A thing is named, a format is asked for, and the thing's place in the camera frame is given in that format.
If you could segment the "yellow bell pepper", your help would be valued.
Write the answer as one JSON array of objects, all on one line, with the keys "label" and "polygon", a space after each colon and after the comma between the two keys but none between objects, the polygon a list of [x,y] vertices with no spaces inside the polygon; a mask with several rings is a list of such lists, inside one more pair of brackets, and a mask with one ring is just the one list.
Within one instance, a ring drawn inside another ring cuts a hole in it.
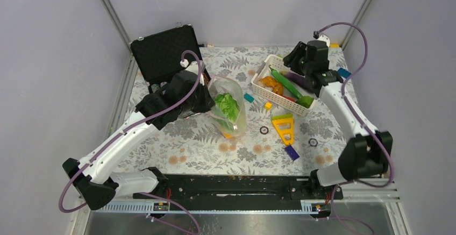
[{"label": "yellow bell pepper", "polygon": [[222,132],[222,135],[223,135],[226,139],[234,139],[234,138],[235,138],[234,135],[229,134],[229,133],[226,133],[226,132]]}]

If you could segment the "purple eggplant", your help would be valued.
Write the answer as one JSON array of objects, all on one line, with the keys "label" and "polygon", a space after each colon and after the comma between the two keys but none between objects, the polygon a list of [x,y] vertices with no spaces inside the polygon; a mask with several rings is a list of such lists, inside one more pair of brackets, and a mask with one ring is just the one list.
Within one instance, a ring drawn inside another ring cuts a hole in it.
[{"label": "purple eggplant", "polygon": [[305,91],[312,92],[312,87],[309,85],[309,82],[306,80],[306,78],[304,76],[296,74],[294,72],[285,72],[284,76],[288,80],[296,83],[299,87],[301,87]]}]

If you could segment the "green lettuce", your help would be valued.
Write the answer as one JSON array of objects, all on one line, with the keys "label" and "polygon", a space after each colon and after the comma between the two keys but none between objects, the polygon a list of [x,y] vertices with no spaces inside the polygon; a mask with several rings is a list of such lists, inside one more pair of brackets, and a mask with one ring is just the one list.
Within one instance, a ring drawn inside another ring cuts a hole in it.
[{"label": "green lettuce", "polygon": [[240,107],[230,93],[218,94],[215,99],[216,107],[222,112],[222,119],[217,119],[220,125],[230,132],[237,129],[236,121],[240,114]]}]

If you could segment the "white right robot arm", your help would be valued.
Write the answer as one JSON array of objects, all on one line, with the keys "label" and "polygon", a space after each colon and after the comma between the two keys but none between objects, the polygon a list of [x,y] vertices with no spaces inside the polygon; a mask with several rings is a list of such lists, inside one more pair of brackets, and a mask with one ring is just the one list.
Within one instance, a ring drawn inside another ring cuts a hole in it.
[{"label": "white right robot arm", "polygon": [[347,142],[336,163],[314,170],[308,190],[324,197],[330,186],[385,174],[390,167],[391,134],[380,132],[345,91],[347,79],[329,67],[326,42],[299,42],[283,58],[283,64],[303,76],[304,88],[315,94],[331,111]]}]

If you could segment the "clear zip top bag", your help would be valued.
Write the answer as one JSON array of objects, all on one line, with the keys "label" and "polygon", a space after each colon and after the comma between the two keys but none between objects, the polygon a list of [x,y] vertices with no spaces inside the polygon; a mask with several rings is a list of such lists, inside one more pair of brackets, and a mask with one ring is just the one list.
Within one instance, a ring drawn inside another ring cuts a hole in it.
[{"label": "clear zip top bag", "polygon": [[208,84],[215,102],[210,116],[226,137],[241,137],[247,131],[246,110],[241,86],[225,76],[215,75]]}]

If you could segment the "white plastic basket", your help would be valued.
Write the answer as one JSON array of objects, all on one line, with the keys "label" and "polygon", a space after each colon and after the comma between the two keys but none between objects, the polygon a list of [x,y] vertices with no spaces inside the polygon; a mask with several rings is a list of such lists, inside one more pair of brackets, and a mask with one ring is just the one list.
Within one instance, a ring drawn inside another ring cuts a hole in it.
[{"label": "white plastic basket", "polygon": [[267,101],[277,106],[280,106],[281,108],[290,111],[291,113],[295,113],[300,116],[305,116],[308,112],[310,112],[313,109],[315,105],[317,105],[317,100],[314,99],[312,104],[308,108],[306,108],[304,106],[298,105],[296,102],[292,102],[291,100],[283,96],[273,93],[267,88],[259,86],[258,82],[261,78],[270,76],[270,67],[277,70],[278,72],[289,71],[289,68],[283,65],[282,58],[273,54],[268,55],[251,79],[252,90],[254,94],[266,99]]}]

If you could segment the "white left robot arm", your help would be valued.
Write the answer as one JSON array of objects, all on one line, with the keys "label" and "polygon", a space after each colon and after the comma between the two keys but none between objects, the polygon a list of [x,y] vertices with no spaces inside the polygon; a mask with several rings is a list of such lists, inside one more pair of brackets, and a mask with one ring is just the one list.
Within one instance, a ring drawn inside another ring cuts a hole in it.
[{"label": "white left robot arm", "polygon": [[62,167],[72,185],[91,210],[98,210],[114,198],[149,193],[162,197],[167,190],[155,167],[137,172],[115,172],[116,167],[147,137],[160,132],[180,115],[206,113],[213,106],[206,77],[183,70],[156,92],[146,95],[124,124],[85,157],[67,159]]}]

